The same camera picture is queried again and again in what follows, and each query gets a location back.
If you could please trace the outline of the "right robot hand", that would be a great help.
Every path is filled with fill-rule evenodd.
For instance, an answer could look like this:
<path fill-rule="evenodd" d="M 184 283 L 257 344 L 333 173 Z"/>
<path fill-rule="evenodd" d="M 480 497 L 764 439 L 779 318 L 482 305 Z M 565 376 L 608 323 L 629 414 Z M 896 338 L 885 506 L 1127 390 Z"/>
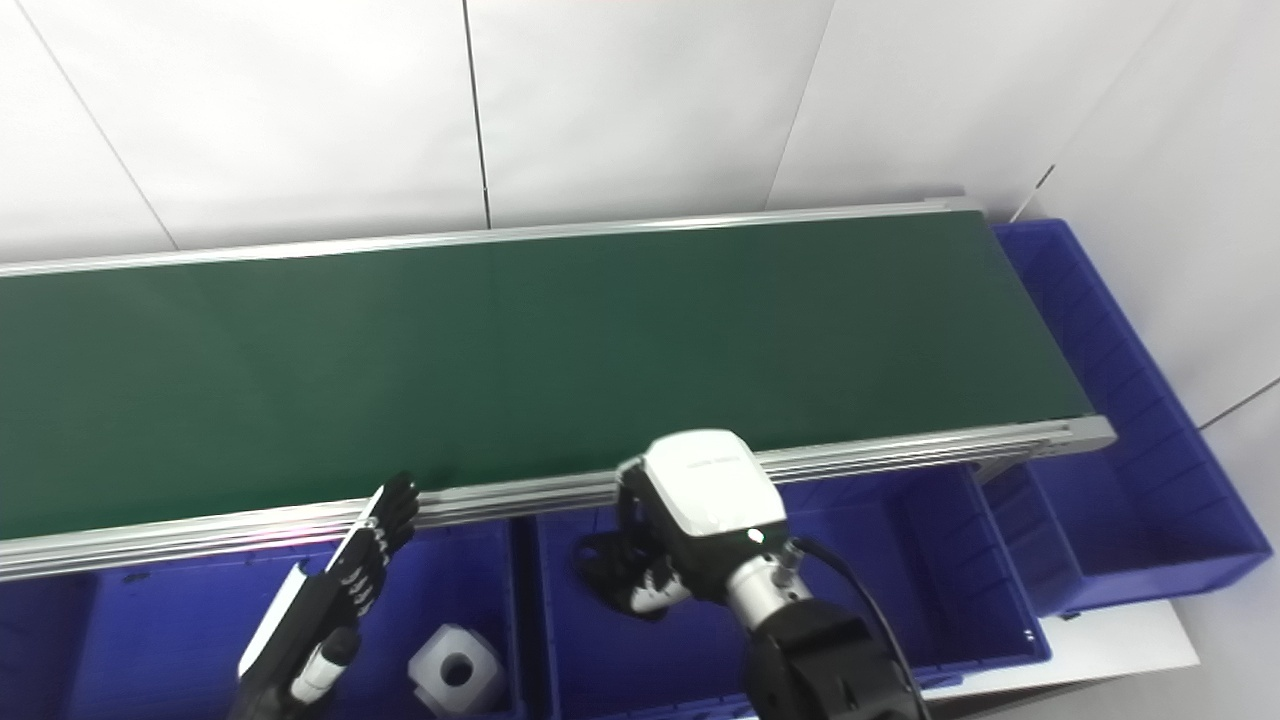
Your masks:
<path fill-rule="evenodd" d="M 777 584 L 790 538 L 783 500 L 733 432 L 660 437 L 617 471 L 611 598 L 636 618 L 660 619 L 687 598 L 723 605 L 753 630 L 805 589 Z"/>

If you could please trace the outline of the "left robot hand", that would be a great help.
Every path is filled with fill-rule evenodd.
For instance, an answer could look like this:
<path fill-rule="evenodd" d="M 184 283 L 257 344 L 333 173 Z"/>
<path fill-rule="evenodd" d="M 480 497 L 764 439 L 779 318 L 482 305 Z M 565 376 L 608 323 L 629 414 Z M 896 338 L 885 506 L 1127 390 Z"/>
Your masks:
<path fill-rule="evenodd" d="M 370 497 L 321 571 L 298 562 L 287 573 L 241 655 L 230 719 L 320 719 L 329 710 L 360 651 L 358 623 L 417 512 L 419 491 L 402 471 Z"/>

